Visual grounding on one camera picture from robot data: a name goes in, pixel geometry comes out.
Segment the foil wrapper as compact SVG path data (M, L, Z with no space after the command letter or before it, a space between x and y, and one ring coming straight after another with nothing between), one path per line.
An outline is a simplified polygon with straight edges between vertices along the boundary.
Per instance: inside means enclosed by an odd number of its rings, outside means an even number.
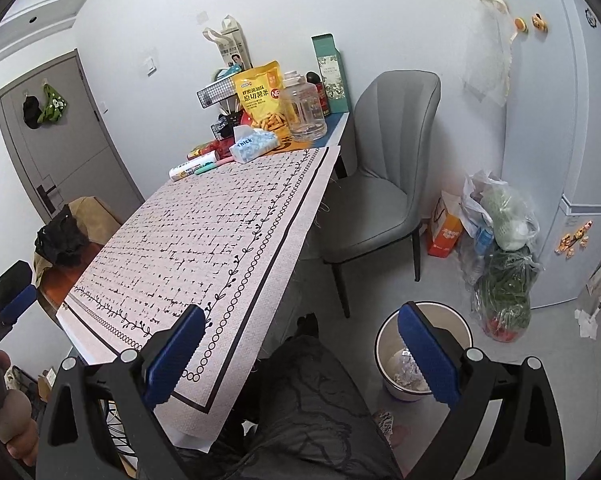
M401 388L415 392L430 391L418 364L407 348L395 352L387 361L385 369L389 378Z

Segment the grey door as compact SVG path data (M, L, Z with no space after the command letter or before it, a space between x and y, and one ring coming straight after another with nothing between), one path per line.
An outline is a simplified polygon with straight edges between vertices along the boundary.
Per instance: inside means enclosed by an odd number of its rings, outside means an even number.
M57 122L31 128L26 100L46 105L48 84L68 102ZM20 183L43 222L64 205L94 196L127 220L143 196L108 134L76 51L46 62L0 89L0 129Z

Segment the person's dark patterned trousers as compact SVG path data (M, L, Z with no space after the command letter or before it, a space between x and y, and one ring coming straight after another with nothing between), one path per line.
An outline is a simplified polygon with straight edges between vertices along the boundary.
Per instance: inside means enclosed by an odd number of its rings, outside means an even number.
M317 316L250 374L207 452L179 452L191 479L399 479L392 448Z

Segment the orange paper bag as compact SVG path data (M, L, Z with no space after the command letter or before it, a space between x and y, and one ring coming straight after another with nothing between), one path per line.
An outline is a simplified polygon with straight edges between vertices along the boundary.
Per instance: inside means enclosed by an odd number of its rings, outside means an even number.
M447 258L462 233L460 198L442 191L427 227L427 255Z

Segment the black hanging cap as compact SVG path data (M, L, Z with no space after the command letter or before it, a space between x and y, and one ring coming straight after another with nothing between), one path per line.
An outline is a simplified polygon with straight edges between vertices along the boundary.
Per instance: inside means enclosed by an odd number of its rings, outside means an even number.
M42 110L38 99L35 96L26 96L23 102L23 120L25 125L32 130L36 130L41 126L39 118L42 115Z

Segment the green hanging cloth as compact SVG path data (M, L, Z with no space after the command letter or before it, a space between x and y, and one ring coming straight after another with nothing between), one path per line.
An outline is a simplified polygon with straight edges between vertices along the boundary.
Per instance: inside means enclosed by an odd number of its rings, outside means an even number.
M37 122L39 125L46 122L56 124L62 119L68 103L50 84L44 84L42 90L46 98L46 104L41 109Z

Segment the grey upholstered chair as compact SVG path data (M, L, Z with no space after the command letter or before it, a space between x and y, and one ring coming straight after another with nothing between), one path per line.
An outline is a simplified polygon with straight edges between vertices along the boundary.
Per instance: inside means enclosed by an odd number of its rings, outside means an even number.
M391 70L375 78L355 106L357 168L328 185L325 210L317 215L321 258L346 318L346 263L409 238L415 281L421 280L421 203L441 90L435 73Z

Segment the orange figure magnets cluster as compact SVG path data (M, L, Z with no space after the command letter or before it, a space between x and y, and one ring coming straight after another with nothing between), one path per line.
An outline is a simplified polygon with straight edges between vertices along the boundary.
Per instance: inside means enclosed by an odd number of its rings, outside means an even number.
M555 254L569 260L575 256L578 249L585 249L589 242L589 230L592 226L593 220L588 220L574 232L563 235L555 248Z

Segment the pink marker pen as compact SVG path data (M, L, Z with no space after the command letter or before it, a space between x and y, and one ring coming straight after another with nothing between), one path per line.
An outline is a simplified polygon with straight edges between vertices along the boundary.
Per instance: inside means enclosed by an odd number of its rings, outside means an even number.
M216 167L220 167L220 166L223 166L223 165L230 164L230 162L234 162L234 158L231 157L231 156L223 158L223 159L220 159L220 160L217 160L217 162L215 163L215 166Z

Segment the clear plastic jar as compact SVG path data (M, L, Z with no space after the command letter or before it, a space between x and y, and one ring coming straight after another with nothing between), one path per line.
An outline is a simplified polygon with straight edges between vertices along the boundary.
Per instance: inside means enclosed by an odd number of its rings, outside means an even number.
M282 84L281 110L292 138L297 142L314 142L323 138L328 132L328 125L316 86L296 70L285 72Z

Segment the white paper shopping bag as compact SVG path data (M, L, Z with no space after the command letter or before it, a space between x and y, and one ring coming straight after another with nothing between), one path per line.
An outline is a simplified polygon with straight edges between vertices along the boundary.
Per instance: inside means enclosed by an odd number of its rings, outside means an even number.
M203 37L216 45L227 67L238 66L241 70L250 70L253 67L243 29L231 14L221 21L220 32L206 27Z

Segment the red tin can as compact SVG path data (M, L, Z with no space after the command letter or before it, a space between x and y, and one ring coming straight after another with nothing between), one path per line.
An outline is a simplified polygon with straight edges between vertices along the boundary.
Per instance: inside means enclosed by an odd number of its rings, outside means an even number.
M331 114L331 110L327 94L325 93L325 86L323 85L320 76L315 72L307 72L306 80L316 87L323 116L328 117Z

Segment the green tall gift box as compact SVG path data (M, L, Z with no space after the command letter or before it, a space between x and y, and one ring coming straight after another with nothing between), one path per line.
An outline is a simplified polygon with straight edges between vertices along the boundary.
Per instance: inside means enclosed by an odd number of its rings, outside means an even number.
M348 113L351 108L348 84L340 51L331 34L312 36L319 73L332 113Z

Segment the mesh bag on fridge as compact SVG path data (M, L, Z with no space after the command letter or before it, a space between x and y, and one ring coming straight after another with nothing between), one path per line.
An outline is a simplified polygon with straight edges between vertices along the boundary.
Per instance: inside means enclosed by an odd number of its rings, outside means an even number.
M505 0L477 0L465 49L463 85L479 102L505 107L517 28Z

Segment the yellow duck fridge magnet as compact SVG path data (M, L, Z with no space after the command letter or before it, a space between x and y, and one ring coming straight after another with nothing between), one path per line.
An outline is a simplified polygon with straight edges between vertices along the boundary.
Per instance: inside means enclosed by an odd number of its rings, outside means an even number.
M548 23L540 13L534 13L532 15L532 23L535 29L539 30L540 32L544 32L545 34L549 32Z

